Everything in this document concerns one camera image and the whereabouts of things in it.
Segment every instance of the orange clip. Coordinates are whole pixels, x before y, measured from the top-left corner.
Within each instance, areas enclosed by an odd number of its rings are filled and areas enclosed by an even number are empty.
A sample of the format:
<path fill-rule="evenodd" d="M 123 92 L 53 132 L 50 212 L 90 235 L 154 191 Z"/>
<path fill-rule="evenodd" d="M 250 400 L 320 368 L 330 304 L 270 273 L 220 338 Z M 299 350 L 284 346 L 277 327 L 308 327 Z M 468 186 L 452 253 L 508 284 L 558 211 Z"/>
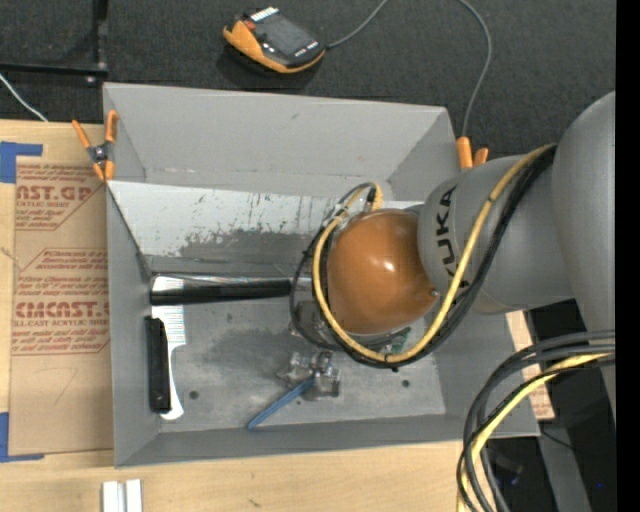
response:
<path fill-rule="evenodd" d="M 462 169 L 473 167 L 473 159 L 471 157 L 471 142 L 468 137 L 458 137 L 456 140 L 456 148 L 458 150 L 458 160 Z"/>
<path fill-rule="evenodd" d="M 115 166 L 111 160 L 109 160 L 108 150 L 111 144 L 115 144 L 118 136 L 118 121 L 120 117 L 115 110 L 110 110 L 107 114 L 107 123 L 105 128 L 105 142 L 99 146 L 92 146 L 89 142 L 86 132 L 80 126 L 80 123 L 75 119 L 71 121 L 71 125 L 76 130 L 76 134 L 80 139 L 82 147 L 87 150 L 89 157 L 93 162 L 93 171 L 100 181 L 111 180 L 115 174 Z"/>
<path fill-rule="evenodd" d="M 489 156 L 489 149 L 480 148 L 478 151 L 476 151 L 476 154 L 473 157 L 473 166 L 477 167 L 478 165 L 487 163 L 488 156 Z"/>

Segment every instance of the cardboard sheet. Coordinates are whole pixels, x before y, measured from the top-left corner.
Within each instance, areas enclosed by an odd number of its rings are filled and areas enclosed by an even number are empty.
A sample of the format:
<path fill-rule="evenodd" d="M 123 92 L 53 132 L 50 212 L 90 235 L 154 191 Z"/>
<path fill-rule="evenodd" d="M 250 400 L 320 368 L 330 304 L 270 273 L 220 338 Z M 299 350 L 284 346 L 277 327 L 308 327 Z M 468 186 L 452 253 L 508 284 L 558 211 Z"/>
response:
<path fill-rule="evenodd" d="M 103 142 L 102 126 L 85 130 Z M 14 273 L 9 454 L 110 448 L 105 187 L 70 123 L 2 121 L 0 141 L 42 146 L 16 158 L 14 248 L 3 248 Z"/>
<path fill-rule="evenodd" d="M 0 183 L 0 412 L 9 408 L 15 186 Z"/>

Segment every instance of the yellow cable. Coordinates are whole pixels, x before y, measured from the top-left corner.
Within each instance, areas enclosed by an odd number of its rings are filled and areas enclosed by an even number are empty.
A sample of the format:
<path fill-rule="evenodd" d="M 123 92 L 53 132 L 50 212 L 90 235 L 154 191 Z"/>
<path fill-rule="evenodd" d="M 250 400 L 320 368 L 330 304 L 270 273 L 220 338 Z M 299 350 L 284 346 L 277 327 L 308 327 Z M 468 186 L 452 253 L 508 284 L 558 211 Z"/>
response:
<path fill-rule="evenodd" d="M 498 183 L 495 185 L 495 187 L 489 194 L 489 197 L 487 198 L 485 203 L 482 205 L 482 208 L 480 209 L 478 217 L 471 230 L 471 234 L 469 235 L 467 244 L 465 245 L 465 248 L 462 252 L 462 256 L 460 257 L 460 263 L 453 276 L 451 285 L 449 286 L 449 290 L 447 291 L 447 294 L 445 295 L 442 301 L 440 310 L 438 311 L 438 314 L 436 315 L 433 323 L 431 324 L 429 329 L 425 332 L 423 337 L 413 347 L 411 347 L 407 351 L 402 352 L 400 354 L 380 354 L 374 350 L 371 350 L 361 345 L 356 340 L 354 340 L 351 336 L 349 336 L 344 331 L 344 329 L 342 329 L 338 321 L 335 319 L 335 317 L 331 313 L 331 310 L 329 309 L 327 301 L 324 297 L 324 293 L 322 291 L 322 286 L 320 284 L 321 254 L 322 254 L 322 249 L 324 247 L 324 244 L 329 238 L 329 235 L 331 235 L 333 230 L 336 229 L 340 225 L 340 223 L 344 220 L 344 218 L 346 217 L 346 212 L 334 218 L 329 223 L 329 225 L 325 228 L 322 235 L 320 236 L 320 239 L 318 240 L 318 243 L 316 244 L 316 248 L 313 254 L 312 282 L 313 282 L 313 287 L 316 294 L 316 299 L 318 301 L 318 305 L 320 306 L 320 309 L 322 310 L 323 314 L 325 315 L 325 318 L 327 319 L 327 321 L 329 322 L 333 330 L 338 334 L 338 336 L 340 336 L 342 341 L 344 341 L 344 343 L 347 344 L 355 352 L 369 359 L 372 359 L 374 361 L 383 362 L 383 363 L 391 363 L 391 364 L 401 363 L 417 355 L 431 341 L 431 339 L 435 336 L 436 332 L 438 332 L 438 329 L 444 322 L 447 316 L 447 313 L 451 308 L 451 304 L 453 304 L 458 288 L 460 287 L 460 282 L 462 281 L 464 272 L 471 258 L 471 253 L 476 245 L 478 236 L 480 235 L 480 231 L 484 226 L 484 223 L 489 215 L 489 212 L 491 211 L 491 208 L 493 207 L 493 204 L 500 197 L 500 195 L 502 194 L 504 189 L 507 187 L 509 182 L 523 168 L 525 168 L 527 165 L 533 162 L 536 158 L 538 158 L 542 153 L 548 150 L 551 146 L 552 144 L 547 146 L 542 146 L 541 148 L 538 148 L 532 151 L 531 153 L 529 153 L 528 155 L 526 155 L 524 158 L 518 161 L 515 165 L 513 165 L 506 172 L 506 174 L 500 179 L 500 181 L 498 181 Z M 378 186 L 376 186 L 376 189 L 377 191 L 380 191 L 380 188 Z M 374 201 L 374 206 L 376 208 L 379 207 L 380 202 Z"/>
<path fill-rule="evenodd" d="M 471 445 L 471 458 L 474 464 L 478 459 L 482 448 L 484 447 L 494 430 L 498 427 L 498 425 L 500 425 L 500 423 L 502 423 L 504 418 L 533 390 L 556 377 L 558 375 L 558 370 L 562 370 L 565 368 L 574 368 L 588 363 L 589 361 L 594 361 L 608 355 L 610 354 L 608 352 L 605 352 L 601 354 L 568 357 L 565 360 L 556 363 L 553 366 L 550 366 L 547 370 L 545 370 L 543 374 L 541 374 L 543 375 L 542 377 L 534 378 L 535 380 L 529 382 L 529 384 L 523 387 L 516 395 L 514 395 L 509 403 L 506 404 L 505 407 L 500 411 L 500 413 L 497 414 L 496 417 L 480 431 L 478 437 L 476 437 Z M 462 465 L 462 485 L 465 489 L 467 489 L 469 486 L 469 476 L 464 462 Z M 456 510 L 457 512 L 465 512 L 467 510 L 466 503 L 460 492 L 458 492 L 458 495 L 456 497 Z"/>

